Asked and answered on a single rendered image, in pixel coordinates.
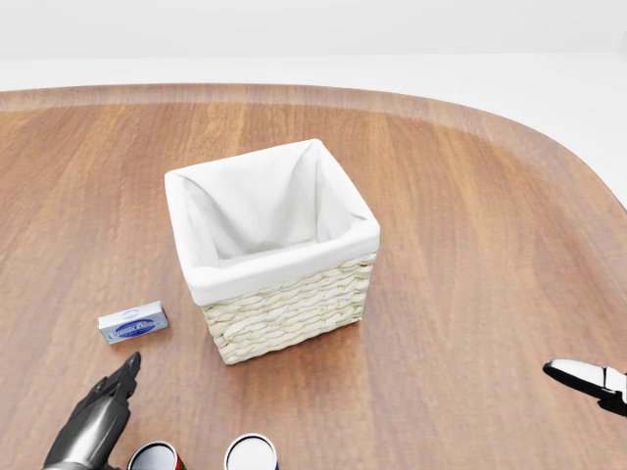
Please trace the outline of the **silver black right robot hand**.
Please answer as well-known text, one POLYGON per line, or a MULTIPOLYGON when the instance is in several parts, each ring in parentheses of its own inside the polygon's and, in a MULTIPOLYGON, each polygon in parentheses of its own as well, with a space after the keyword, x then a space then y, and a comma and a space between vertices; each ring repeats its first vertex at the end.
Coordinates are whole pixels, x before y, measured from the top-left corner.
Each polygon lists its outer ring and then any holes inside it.
POLYGON ((595 398, 599 407, 627 418, 627 373, 594 363, 555 358, 543 371, 562 385, 595 398))

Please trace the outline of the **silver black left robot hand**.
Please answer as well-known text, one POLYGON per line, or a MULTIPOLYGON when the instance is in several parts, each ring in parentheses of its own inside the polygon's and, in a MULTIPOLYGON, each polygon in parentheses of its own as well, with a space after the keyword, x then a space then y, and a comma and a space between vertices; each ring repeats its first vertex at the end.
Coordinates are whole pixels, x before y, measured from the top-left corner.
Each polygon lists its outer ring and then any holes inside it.
POLYGON ((141 354, 135 352, 89 390, 59 431, 42 470, 120 470, 109 457, 129 420, 140 367, 141 354))

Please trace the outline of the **woven basket with white liner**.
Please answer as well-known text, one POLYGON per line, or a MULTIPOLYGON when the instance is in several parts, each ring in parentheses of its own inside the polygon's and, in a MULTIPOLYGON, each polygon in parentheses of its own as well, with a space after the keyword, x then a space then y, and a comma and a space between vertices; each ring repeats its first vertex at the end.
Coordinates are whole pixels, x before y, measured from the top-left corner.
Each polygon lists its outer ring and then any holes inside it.
POLYGON ((380 226, 321 141, 165 176, 182 274, 223 362, 361 320, 380 226))

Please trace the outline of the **tin with red green label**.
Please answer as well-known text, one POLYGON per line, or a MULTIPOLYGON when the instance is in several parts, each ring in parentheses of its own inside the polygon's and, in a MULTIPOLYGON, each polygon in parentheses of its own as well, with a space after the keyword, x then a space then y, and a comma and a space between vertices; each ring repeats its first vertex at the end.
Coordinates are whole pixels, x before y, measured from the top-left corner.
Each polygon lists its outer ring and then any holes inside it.
POLYGON ((153 441, 139 448, 129 459, 126 470, 187 470, 175 447, 153 441))

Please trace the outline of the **small blue and white box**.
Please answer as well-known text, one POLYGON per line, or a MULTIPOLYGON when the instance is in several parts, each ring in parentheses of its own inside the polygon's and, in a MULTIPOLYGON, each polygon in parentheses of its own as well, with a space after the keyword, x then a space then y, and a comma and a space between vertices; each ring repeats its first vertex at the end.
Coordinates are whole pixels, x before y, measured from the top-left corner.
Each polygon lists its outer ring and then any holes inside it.
POLYGON ((157 332, 169 327, 161 301, 101 316, 97 326, 109 345, 157 332))

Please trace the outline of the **tin with blue red label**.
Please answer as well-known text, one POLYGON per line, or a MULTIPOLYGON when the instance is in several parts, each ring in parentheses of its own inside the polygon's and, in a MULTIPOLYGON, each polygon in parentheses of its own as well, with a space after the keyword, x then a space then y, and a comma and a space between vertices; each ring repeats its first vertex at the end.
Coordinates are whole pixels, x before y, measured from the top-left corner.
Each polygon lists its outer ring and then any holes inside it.
POLYGON ((223 470, 279 470, 275 446, 264 435, 257 433, 242 435, 228 447, 223 460, 223 470))

